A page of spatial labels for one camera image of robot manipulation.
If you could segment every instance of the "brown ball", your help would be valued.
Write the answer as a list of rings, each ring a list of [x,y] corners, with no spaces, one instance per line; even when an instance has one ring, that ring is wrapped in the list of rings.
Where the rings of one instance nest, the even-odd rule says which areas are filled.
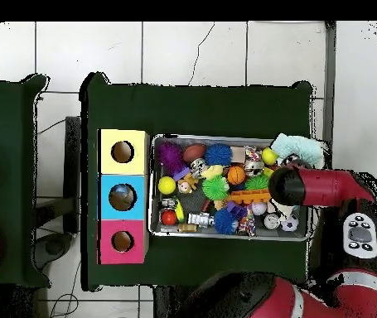
[[[204,155],[205,155],[205,145],[192,144],[185,149],[182,159],[186,163],[192,163],[197,158],[203,158]]]
[[[240,166],[232,166],[228,172],[228,182],[234,186],[241,184],[245,179],[245,171]]]

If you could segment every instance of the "orange basketball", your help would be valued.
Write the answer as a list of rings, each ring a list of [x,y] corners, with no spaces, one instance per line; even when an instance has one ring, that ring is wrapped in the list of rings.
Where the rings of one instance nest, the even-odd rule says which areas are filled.
[[[230,171],[228,172],[228,182],[232,185],[236,186],[237,184],[241,184],[245,179],[245,172],[244,169],[240,166],[232,166],[230,167]]]

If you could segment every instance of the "green tablecloth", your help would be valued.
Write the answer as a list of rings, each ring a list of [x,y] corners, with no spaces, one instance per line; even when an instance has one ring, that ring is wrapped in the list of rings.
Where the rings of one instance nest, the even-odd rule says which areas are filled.
[[[0,283],[48,285],[31,257],[36,194],[34,102],[47,80],[32,75],[20,83],[0,81]]]
[[[307,243],[271,240],[151,236],[144,264],[96,263],[97,130],[255,137],[279,133],[310,137],[312,87],[163,87],[108,84],[90,74],[82,102],[82,285],[198,285],[226,269],[274,272],[295,282],[306,278]]]

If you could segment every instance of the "metal tray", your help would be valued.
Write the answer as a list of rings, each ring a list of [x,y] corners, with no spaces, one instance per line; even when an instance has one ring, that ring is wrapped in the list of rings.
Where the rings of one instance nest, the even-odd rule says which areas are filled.
[[[243,147],[247,145],[257,147],[267,147],[270,145],[270,139],[253,139],[253,138],[236,138],[236,137],[207,137],[207,136],[193,136],[193,135],[176,135],[176,134],[157,134],[151,140],[150,145],[150,165],[149,165],[149,204],[148,204],[148,229],[153,235],[157,236],[177,236],[177,237],[197,237],[197,238],[216,238],[216,239],[243,239],[243,240],[276,240],[276,241],[303,241],[309,237],[308,233],[308,219],[311,211],[305,206],[301,206],[294,214],[299,218],[299,225],[295,232],[285,232],[278,228],[275,230],[266,229],[259,218],[256,218],[256,234],[253,237],[243,235],[226,235],[218,234],[213,226],[209,228],[198,228],[195,233],[182,232],[162,232],[159,220],[160,203],[164,195],[158,189],[157,184],[159,179],[165,175],[162,165],[158,161],[157,148],[165,141],[173,142],[180,145],[181,148],[191,144],[200,142],[206,146],[224,143],[234,147]],[[177,194],[176,197],[181,201],[184,208],[184,215],[187,218],[189,212],[200,213],[200,208],[204,194],[201,191],[201,183],[199,183],[197,190],[192,194],[183,195]]]

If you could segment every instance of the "blue block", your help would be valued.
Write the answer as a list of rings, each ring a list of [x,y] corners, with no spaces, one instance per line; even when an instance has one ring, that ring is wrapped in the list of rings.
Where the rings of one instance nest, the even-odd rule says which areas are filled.
[[[128,184],[135,190],[136,200],[130,210],[118,211],[109,203],[111,189],[119,184]],[[101,176],[101,219],[145,220],[145,204],[145,176]]]

